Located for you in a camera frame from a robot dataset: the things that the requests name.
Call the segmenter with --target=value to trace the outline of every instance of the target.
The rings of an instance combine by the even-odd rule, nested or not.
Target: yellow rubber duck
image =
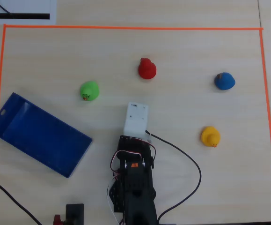
[[[207,147],[216,147],[220,142],[220,133],[214,127],[206,127],[202,132],[201,141]]]

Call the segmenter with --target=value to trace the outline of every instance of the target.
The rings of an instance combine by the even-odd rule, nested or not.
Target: red component
[[[63,225],[64,222],[60,220],[60,215],[54,215],[53,225]]]
[[[141,58],[139,65],[139,75],[144,79],[152,79],[156,75],[156,66],[148,58]]]

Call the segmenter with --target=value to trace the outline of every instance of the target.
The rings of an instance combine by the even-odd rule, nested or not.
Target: black stripe
[[[50,20],[49,13],[0,13],[0,19]]]

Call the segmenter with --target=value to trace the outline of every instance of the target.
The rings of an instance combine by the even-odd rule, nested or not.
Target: blue rubber duck
[[[215,77],[214,84],[218,89],[228,90],[235,85],[235,79],[229,73],[220,73]]]

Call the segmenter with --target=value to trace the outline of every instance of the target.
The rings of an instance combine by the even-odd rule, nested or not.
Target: red wire
[[[154,148],[154,150],[155,150],[155,154],[154,154],[154,157],[153,157],[153,161],[154,161],[154,160],[155,160],[155,157],[156,157],[156,148],[154,147],[154,145],[152,145],[151,143],[146,142],[146,141],[144,141],[144,140],[141,140],[141,139],[139,139],[139,138],[137,138],[137,137],[134,137],[134,139],[139,140],[139,141],[142,141],[142,142],[144,142],[144,143],[147,143],[147,144],[150,145],[152,148]]]

